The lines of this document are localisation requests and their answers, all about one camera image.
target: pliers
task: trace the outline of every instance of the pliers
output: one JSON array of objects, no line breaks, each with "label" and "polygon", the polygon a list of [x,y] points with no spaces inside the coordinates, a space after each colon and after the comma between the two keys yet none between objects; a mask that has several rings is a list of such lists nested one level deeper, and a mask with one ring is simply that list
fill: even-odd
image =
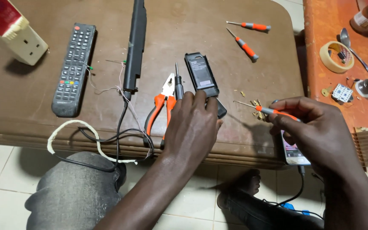
[{"label": "pliers", "polygon": [[[144,124],[144,130],[146,131],[147,135],[150,135],[151,126],[153,125],[156,116],[159,114],[161,108],[163,107],[166,101],[167,101],[167,127],[168,127],[168,124],[170,123],[171,119],[171,110],[174,108],[175,103],[177,102],[174,97],[174,90],[175,90],[175,80],[174,74],[172,73],[164,83],[163,91],[159,95],[154,97],[155,107],[148,114],[146,123]],[[148,140],[146,137],[143,137],[143,142],[146,146],[148,146]],[[161,148],[163,147],[164,147],[164,136],[161,141]]]}]

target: phone screen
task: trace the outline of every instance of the phone screen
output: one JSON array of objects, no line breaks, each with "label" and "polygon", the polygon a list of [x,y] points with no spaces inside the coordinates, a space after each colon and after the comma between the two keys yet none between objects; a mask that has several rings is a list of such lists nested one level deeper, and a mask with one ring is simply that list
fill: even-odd
[{"label": "phone screen", "polygon": [[285,151],[286,163],[288,165],[310,165],[310,162],[304,157],[301,151],[298,149],[296,144],[290,145],[283,138],[283,133],[285,131],[281,130],[281,137],[283,142],[283,149]]}]

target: hand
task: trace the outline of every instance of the hand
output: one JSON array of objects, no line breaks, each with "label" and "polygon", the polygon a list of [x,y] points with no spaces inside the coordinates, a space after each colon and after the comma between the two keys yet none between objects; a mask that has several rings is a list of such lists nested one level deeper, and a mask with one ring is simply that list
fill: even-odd
[{"label": "hand", "polygon": [[222,125],[218,117],[218,102],[215,97],[197,91],[195,96],[185,92],[172,110],[165,136],[163,154],[178,157],[184,163],[196,167],[210,153]]},{"label": "hand", "polygon": [[289,144],[298,146],[313,169],[324,178],[333,178],[361,171],[352,135],[339,108],[307,97],[280,100],[269,106],[297,118],[272,114],[271,134],[284,130]]}]

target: red label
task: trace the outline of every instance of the red label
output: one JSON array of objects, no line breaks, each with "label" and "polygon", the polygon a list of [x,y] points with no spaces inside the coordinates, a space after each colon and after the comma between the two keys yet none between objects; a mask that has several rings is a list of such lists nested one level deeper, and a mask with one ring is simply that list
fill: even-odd
[{"label": "red label", "polygon": [[21,13],[8,0],[0,0],[0,36],[20,17]]}]

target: power strip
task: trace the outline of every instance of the power strip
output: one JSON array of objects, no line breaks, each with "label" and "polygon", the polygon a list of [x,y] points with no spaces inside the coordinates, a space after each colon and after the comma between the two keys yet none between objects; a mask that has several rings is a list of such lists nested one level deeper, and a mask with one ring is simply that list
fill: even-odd
[{"label": "power strip", "polygon": [[48,49],[9,0],[0,0],[0,38],[12,50],[15,59],[28,65],[35,65]]}]

